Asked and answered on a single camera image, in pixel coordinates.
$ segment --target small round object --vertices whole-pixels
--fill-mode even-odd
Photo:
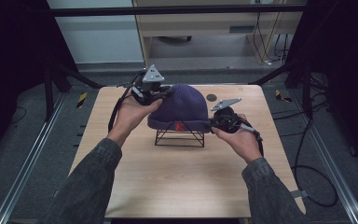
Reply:
[[[208,95],[206,96],[206,99],[207,99],[209,102],[214,102],[214,101],[217,100],[217,97],[216,97],[215,94],[208,94]]]

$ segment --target floor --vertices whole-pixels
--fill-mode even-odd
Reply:
[[[272,65],[258,64],[250,48],[246,36],[193,36],[190,42],[182,38],[156,37],[152,43],[150,62],[166,76],[170,83],[185,82],[188,84],[241,83],[246,84],[268,74],[281,65],[281,58],[273,56],[282,52],[274,48],[269,52],[277,61]],[[128,81],[133,72],[113,71],[102,74],[84,74],[105,85],[117,85]],[[286,155],[291,164],[294,163],[298,146],[301,142],[307,119],[300,116],[290,119],[277,119],[299,111],[296,102],[301,95],[300,89],[287,90],[284,85],[286,74],[274,78],[263,86],[268,106],[275,120],[275,125],[282,139]],[[90,115],[97,90],[71,79],[73,88],[64,95],[54,92],[55,100],[63,98],[62,110],[48,139],[43,144],[33,170],[23,183],[17,203],[7,211],[10,220],[28,223],[37,219],[48,208],[54,193],[66,178],[81,135]],[[276,97],[276,90],[281,91],[284,99]],[[86,92],[87,99],[81,108],[76,108],[80,94]],[[345,135],[337,125],[333,107],[317,90],[312,90],[314,104],[314,120],[312,128],[316,128],[324,146],[333,156],[338,170],[347,181],[353,197],[358,202],[358,158],[353,157]],[[18,110],[13,115],[13,122],[0,143],[0,206],[4,202],[10,188],[16,180],[24,161],[33,150],[34,140],[43,129],[45,116],[43,86],[36,86],[24,92],[18,101]],[[310,130],[304,138],[299,163],[311,165],[328,175],[328,167],[321,160],[321,153],[315,143],[315,131]],[[334,191],[322,176],[312,171],[298,169],[299,182],[307,189],[312,198],[318,202],[334,201]],[[304,199],[307,217],[312,223],[358,223],[350,219],[345,203],[325,208]]]

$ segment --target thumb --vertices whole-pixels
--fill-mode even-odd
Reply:
[[[212,132],[214,132],[218,138],[220,138],[220,135],[222,134],[222,130],[215,127],[212,127]]]
[[[158,99],[148,106],[149,113],[156,111],[159,106],[162,104],[162,99]]]

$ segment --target baseball cap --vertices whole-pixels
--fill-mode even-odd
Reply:
[[[186,84],[172,85],[173,94],[147,117],[147,125],[156,130],[208,133],[208,108],[203,95]]]

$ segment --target gray sleeve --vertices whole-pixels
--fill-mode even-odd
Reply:
[[[37,223],[103,223],[121,148],[104,138],[69,175]]]
[[[254,223],[309,223],[266,159],[260,158],[249,163],[242,177],[248,188]]]

